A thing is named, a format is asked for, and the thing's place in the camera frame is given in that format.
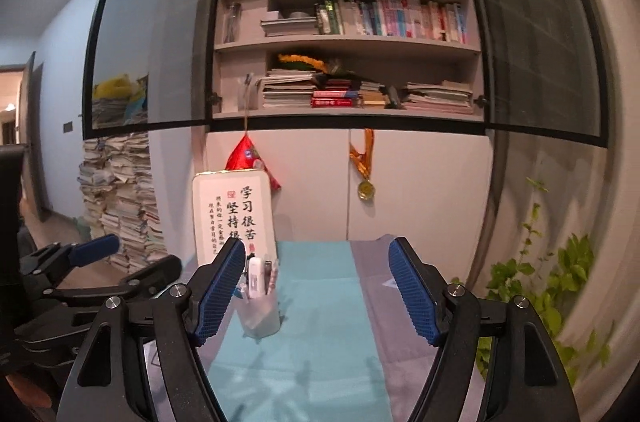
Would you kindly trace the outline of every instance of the stack of papers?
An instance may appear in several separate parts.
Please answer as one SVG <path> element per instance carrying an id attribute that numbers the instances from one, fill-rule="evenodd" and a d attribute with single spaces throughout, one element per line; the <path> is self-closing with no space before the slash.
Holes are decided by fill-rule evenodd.
<path id="1" fill-rule="evenodd" d="M 270 70 L 260 81 L 262 108 L 309 108 L 314 90 L 316 90 L 316 72 Z"/>
<path id="2" fill-rule="evenodd" d="M 402 103 L 407 110 L 473 113 L 471 85 L 443 81 L 441 85 L 407 83 L 408 95 Z"/>
<path id="3" fill-rule="evenodd" d="M 92 121 L 94 128 L 108 128 L 125 124 L 124 112 L 129 98 L 102 98 L 92 101 Z"/>
<path id="4" fill-rule="evenodd" d="M 120 250 L 110 257 L 114 266 L 132 273 L 166 256 L 147 133 L 87 141 L 78 181 L 92 238 L 120 237 Z"/>

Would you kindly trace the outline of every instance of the door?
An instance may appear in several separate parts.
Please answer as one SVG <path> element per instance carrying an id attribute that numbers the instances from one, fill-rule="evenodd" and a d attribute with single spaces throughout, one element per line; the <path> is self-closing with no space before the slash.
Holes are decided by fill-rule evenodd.
<path id="1" fill-rule="evenodd" d="M 204 125 L 217 0 L 98 0 L 83 83 L 84 138 Z"/>
<path id="2" fill-rule="evenodd" d="M 36 53 L 32 53 L 22 73 L 18 93 L 17 124 L 18 142 L 25 145 L 22 188 L 24 198 L 33 214 L 42 222 L 48 214 L 48 202 L 44 187 L 42 154 L 40 151 L 40 87 L 42 65 L 33 68 Z"/>
<path id="3" fill-rule="evenodd" d="M 603 48 L 591 0 L 474 0 L 489 128 L 606 146 Z"/>

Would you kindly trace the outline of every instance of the white wall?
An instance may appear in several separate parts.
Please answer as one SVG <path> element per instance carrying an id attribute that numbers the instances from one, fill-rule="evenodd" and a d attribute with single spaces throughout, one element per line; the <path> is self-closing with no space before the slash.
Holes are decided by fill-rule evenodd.
<path id="1" fill-rule="evenodd" d="M 52 209 L 82 215 L 76 180 L 82 162 L 82 73 L 84 53 L 97 0 L 71 0 L 44 31 L 35 65 L 44 63 L 40 94 L 40 141 L 45 186 Z M 62 132 L 72 121 L 73 131 Z"/>
<path id="2" fill-rule="evenodd" d="M 25 65 L 31 53 L 36 50 L 37 38 L 11 36 L 10 31 L 0 35 L 0 66 Z"/>

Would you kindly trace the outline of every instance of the gold medal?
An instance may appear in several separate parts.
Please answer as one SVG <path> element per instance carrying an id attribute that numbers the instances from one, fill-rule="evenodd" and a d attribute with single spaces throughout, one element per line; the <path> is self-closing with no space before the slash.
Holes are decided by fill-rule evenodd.
<path id="1" fill-rule="evenodd" d="M 369 181 L 371 177 L 371 159 L 373 157 L 374 140 L 374 134 L 371 128 L 366 128 L 364 130 L 364 140 L 364 153 L 358 153 L 352 144 L 349 149 L 349 157 L 353 161 L 358 173 L 360 173 L 364 179 L 358 184 L 358 196 L 363 201 L 369 201 L 373 200 L 373 196 L 376 194 L 376 189 Z"/>
<path id="2" fill-rule="evenodd" d="M 363 180 L 358 184 L 358 196 L 361 200 L 369 201 L 373 200 L 373 196 L 376 194 L 376 188 L 368 180 Z"/>

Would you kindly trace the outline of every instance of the red book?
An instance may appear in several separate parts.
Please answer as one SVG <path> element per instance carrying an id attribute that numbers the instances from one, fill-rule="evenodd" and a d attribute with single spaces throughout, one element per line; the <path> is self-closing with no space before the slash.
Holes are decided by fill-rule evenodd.
<path id="1" fill-rule="evenodd" d="M 314 90 L 315 98 L 347 98 L 354 99 L 358 97 L 357 90 Z"/>
<path id="2" fill-rule="evenodd" d="M 312 98 L 311 108 L 353 107 L 353 100 L 347 98 Z"/>

